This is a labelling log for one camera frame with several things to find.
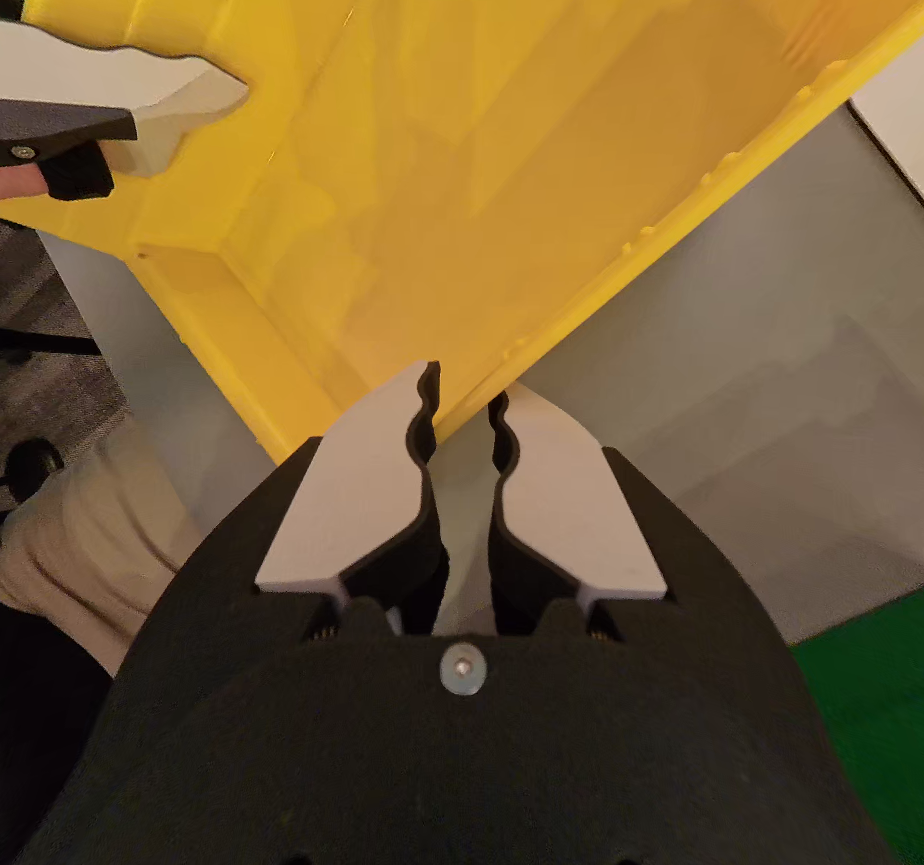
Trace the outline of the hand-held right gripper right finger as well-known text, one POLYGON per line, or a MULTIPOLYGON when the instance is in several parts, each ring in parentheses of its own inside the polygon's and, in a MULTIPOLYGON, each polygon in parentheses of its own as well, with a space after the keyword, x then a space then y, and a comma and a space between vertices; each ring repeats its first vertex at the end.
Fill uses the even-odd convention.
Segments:
POLYGON ((516 383, 489 407, 498 480, 488 566, 494 626, 533 633, 557 600, 585 619, 598 603, 668 594, 598 439, 555 404, 516 383))

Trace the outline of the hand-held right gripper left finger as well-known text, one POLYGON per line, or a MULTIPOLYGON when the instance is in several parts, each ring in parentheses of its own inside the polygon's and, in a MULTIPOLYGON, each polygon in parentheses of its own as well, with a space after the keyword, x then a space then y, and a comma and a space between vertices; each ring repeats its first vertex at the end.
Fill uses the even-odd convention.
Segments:
POLYGON ((449 558, 429 462, 441 366, 416 361, 322 436, 255 577, 269 594, 317 594, 336 611, 376 601, 398 633, 429 636, 449 558))

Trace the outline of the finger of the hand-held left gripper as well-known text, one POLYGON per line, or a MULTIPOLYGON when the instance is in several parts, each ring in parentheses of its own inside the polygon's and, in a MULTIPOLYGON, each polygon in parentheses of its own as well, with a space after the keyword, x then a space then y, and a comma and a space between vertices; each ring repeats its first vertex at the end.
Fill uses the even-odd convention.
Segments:
POLYGON ((2 21, 1 102, 124 108, 135 142, 102 142, 119 174, 163 174, 182 141, 230 116, 248 85, 197 55, 168 57, 129 46, 89 47, 26 23, 2 21))

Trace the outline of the yellow plastic box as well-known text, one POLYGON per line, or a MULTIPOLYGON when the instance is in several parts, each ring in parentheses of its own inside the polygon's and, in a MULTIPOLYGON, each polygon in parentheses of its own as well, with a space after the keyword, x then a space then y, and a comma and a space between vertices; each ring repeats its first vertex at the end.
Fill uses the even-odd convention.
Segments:
POLYGON ((121 259, 280 463, 413 361, 445 438, 922 34, 922 0, 26 0, 250 98, 2 216, 121 259))

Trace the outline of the person's left hand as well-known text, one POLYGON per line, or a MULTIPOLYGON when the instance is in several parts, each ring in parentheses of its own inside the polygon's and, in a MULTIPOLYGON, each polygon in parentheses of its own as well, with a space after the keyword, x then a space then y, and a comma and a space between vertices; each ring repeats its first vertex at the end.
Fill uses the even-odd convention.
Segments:
POLYGON ((37 164, 1 167, 1 201, 39 197, 48 193, 48 183, 37 164))

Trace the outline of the person's beige trouser leg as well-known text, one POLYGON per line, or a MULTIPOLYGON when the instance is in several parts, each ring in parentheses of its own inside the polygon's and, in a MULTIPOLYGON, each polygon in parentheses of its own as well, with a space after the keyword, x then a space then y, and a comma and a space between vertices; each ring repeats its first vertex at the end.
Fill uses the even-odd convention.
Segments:
POLYGON ((1 600, 115 677, 203 535, 139 422, 108 429, 5 521, 1 600))

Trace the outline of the green mat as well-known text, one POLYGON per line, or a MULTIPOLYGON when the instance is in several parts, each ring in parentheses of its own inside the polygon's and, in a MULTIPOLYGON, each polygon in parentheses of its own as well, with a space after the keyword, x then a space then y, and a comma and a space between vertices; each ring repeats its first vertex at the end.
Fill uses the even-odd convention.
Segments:
POLYGON ((923 862, 923 592, 791 648, 860 800, 902 863, 923 862))

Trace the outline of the white printed instruction sheet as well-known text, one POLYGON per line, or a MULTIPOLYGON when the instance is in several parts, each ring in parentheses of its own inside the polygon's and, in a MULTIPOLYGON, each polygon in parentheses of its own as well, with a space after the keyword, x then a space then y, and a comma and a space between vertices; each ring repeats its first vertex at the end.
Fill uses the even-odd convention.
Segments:
POLYGON ((923 39, 859 89, 849 109, 922 203, 923 39))

